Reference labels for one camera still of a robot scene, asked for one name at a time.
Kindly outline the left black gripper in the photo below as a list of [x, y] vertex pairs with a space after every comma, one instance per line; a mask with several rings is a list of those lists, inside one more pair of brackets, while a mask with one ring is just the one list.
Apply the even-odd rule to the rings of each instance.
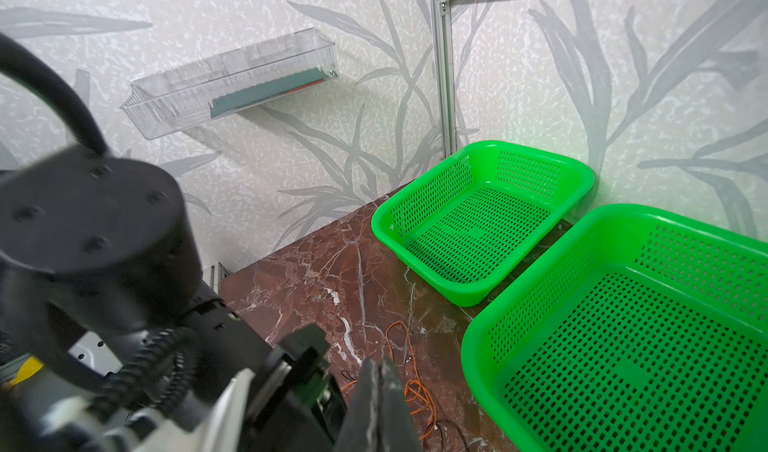
[[237, 451], [330, 451], [346, 414], [326, 353], [330, 344], [316, 324], [271, 346], [245, 322], [211, 322], [197, 328], [199, 419], [207, 419], [236, 374], [253, 376], [232, 397], [244, 408], [223, 420]]

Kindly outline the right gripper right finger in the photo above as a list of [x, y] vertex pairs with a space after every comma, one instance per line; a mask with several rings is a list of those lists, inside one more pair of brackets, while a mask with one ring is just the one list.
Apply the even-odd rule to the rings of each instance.
[[385, 357], [380, 366], [379, 450], [384, 452], [422, 452], [405, 389], [392, 360]]

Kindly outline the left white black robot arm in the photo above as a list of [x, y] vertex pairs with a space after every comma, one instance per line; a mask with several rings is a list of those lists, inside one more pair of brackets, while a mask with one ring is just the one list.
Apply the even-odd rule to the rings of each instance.
[[268, 344], [203, 280], [177, 181], [113, 156], [87, 107], [9, 37], [1, 72], [75, 144], [1, 182], [5, 325], [88, 391], [40, 443], [67, 451], [330, 451], [346, 405], [321, 328]]

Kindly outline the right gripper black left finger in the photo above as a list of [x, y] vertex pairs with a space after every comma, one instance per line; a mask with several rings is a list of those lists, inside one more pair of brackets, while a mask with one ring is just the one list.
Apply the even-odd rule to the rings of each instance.
[[381, 418], [383, 375], [381, 365], [367, 358], [362, 363], [351, 402], [333, 452], [376, 452], [380, 450], [379, 420]]

